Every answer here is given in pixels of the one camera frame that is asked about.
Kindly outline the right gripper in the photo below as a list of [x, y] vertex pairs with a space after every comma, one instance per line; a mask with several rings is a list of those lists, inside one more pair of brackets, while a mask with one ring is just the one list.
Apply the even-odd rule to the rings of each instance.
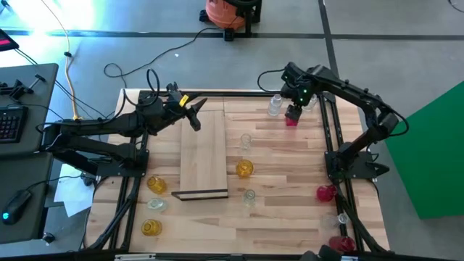
[[284, 83], [281, 88], [283, 98], [290, 99], [293, 105], [289, 105], [286, 109], [286, 120], [295, 120], [299, 122], [302, 114], [302, 108], [313, 108], [315, 105], [315, 94], [310, 93], [309, 87], [305, 84], [292, 85]]

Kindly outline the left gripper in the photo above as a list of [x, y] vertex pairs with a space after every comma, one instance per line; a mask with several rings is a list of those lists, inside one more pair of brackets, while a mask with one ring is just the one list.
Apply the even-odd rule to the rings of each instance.
[[201, 94], [184, 94], [182, 91], [168, 91], [166, 94], [154, 93], [152, 101], [154, 105], [151, 107], [151, 128], [166, 128], [187, 117], [195, 132], [201, 129], [197, 113], [207, 102], [207, 97]]

